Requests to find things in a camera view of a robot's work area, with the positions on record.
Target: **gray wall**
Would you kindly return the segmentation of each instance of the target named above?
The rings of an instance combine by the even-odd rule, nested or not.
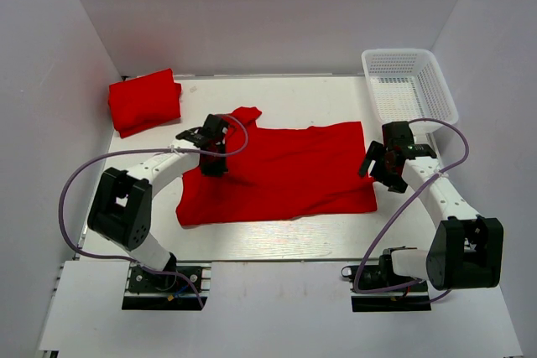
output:
[[[427,48],[456,0],[81,0],[122,75],[352,73]]]
[[[73,256],[58,231],[60,189],[107,147],[115,80],[79,0],[0,0],[1,356],[34,356],[60,264]],[[72,192],[73,236],[92,189],[86,176]]]
[[[524,356],[536,357],[537,0],[459,0],[433,51],[471,145],[450,176],[504,224],[503,295]],[[451,133],[437,139],[446,162],[461,155]]]

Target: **red t-shirt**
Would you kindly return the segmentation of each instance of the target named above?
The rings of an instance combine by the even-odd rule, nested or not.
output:
[[[358,176],[365,156],[360,122],[264,129],[256,125],[261,111],[255,107],[232,115],[248,130],[248,146],[227,158],[229,172],[221,178],[203,176],[199,168],[184,175],[176,210],[182,226],[377,209],[373,179]],[[244,142],[241,128],[229,122],[228,152]]]

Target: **red fabric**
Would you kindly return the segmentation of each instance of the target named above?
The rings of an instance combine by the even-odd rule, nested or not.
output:
[[[180,93],[171,69],[112,84],[108,105],[114,127],[123,138],[177,119]]]
[[[249,144],[227,159],[229,172],[222,178],[203,176],[199,169],[185,174],[176,210],[182,226],[377,209],[373,179],[358,176],[365,156],[360,122],[263,129],[255,122],[257,108],[241,107],[232,115],[246,126]],[[244,135],[230,124],[226,148],[232,151]]]

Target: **white plastic basket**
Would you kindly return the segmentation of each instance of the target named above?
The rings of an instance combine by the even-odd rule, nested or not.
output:
[[[433,117],[456,123],[459,115],[435,56],[426,49],[370,49],[362,53],[373,110],[381,124]],[[417,122],[414,134],[438,123]]]

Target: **red cloth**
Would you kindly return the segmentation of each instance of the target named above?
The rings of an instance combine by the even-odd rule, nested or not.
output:
[[[182,226],[377,209],[373,179],[358,176],[365,156],[360,122],[263,129],[255,122],[257,108],[241,107],[232,115],[246,126],[248,146],[227,159],[229,172],[222,178],[203,176],[199,168],[185,174],[176,210]],[[229,122],[226,148],[232,151],[244,134]]]
[[[179,118],[180,93],[171,69],[112,84],[108,105],[114,127],[123,138]]]

